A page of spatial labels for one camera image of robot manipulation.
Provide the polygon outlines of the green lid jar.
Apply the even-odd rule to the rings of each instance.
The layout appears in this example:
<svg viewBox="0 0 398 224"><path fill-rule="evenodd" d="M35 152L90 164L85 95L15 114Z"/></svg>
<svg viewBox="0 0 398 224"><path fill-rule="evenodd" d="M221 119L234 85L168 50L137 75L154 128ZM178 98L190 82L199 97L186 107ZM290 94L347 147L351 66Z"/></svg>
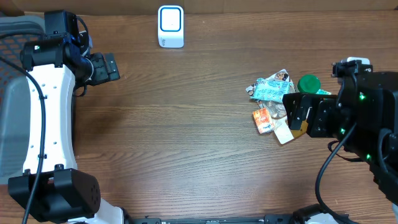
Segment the green lid jar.
<svg viewBox="0 0 398 224"><path fill-rule="evenodd" d="M312 74L304 75L297 83L297 89L301 93L316 94L320 88L320 80Z"/></svg>

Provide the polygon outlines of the brown mushroom snack bag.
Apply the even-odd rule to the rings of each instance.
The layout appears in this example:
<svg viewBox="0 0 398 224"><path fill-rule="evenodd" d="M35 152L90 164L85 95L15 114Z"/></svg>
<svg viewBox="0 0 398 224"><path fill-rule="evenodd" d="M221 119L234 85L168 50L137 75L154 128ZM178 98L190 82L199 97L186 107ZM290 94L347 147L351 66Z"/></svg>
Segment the brown mushroom snack bag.
<svg viewBox="0 0 398 224"><path fill-rule="evenodd" d="M293 83L293 81L290 78L290 75L285 69L282 69L277 73L274 73L271 76L264 79L276 79L276 80L283 80ZM255 83L256 81L252 85L246 88L246 93L249 95L250 99L252 99L251 95L253 94ZM287 113L283 105L283 102L276 103L274 101L261 101L255 99L252 99L252 101L254 101L258 105L259 109L267 108L268 111L270 112L272 120L274 122L274 130L272 132L276 135L280 144L286 144L289 141L303 134L302 131L292 131L289 129L287 121Z"/></svg>

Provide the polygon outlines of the small teal tissue pack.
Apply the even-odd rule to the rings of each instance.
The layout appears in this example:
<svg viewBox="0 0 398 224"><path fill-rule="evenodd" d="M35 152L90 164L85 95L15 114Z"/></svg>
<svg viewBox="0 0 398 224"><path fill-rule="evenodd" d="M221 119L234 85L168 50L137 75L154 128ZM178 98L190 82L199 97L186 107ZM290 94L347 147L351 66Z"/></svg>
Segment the small teal tissue pack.
<svg viewBox="0 0 398 224"><path fill-rule="evenodd" d="M326 90L319 89L319 90L317 91L317 94L318 94L318 95L330 95L331 92L326 91Z"/></svg>

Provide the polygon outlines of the teal wet wipes pack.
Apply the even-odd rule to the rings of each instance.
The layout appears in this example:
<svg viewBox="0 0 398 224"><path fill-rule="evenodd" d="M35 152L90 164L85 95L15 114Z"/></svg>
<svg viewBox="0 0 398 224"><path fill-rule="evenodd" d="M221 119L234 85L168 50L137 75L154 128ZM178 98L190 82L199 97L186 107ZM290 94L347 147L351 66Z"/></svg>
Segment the teal wet wipes pack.
<svg viewBox="0 0 398 224"><path fill-rule="evenodd" d="M284 95L294 92L295 89L292 82L258 78L254 85L254 91L251 98L255 100L281 103Z"/></svg>

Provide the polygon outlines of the orange tissue pack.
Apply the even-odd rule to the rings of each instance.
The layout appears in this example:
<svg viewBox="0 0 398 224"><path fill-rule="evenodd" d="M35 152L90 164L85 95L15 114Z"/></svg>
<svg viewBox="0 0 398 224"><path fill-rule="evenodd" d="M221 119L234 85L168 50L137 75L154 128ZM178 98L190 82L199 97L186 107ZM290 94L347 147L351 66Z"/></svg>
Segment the orange tissue pack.
<svg viewBox="0 0 398 224"><path fill-rule="evenodd" d="M269 133L274 130L274 122L267 108L253 111L252 116L259 134Z"/></svg>

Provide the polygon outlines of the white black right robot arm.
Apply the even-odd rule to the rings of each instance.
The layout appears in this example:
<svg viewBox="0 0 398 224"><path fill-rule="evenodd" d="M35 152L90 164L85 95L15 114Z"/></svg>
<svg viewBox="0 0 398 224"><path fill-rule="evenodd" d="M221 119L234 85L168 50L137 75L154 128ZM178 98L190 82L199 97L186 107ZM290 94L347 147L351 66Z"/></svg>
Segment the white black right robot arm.
<svg viewBox="0 0 398 224"><path fill-rule="evenodd" d="M312 138L331 138L338 145L323 163L315 182L315 195L323 212L338 223L351 223L327 207L320 196L320 181L341 148L369 164L374 182L393 204L397 204L397 73L340 71L337 95L291 93L283 97L288 125L296 130L308 123Z"/></svg>

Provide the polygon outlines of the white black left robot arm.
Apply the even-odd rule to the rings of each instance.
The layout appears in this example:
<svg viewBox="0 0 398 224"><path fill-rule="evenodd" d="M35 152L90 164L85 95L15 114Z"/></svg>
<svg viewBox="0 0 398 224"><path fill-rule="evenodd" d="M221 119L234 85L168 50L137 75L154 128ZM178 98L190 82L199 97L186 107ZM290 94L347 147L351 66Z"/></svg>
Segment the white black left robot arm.
<svg viewBox="0 0 398 224"><path fill-rule="evenodd" d="M120 77L113 54L90 52L83 19L59 10L44 14L45 32L21 50L17 70L30 96L29 142L22 175L8 180L24 217L52 223L131 223L127 211L101 197L97 179L79 171L72 146L75 90Z"/></svg>

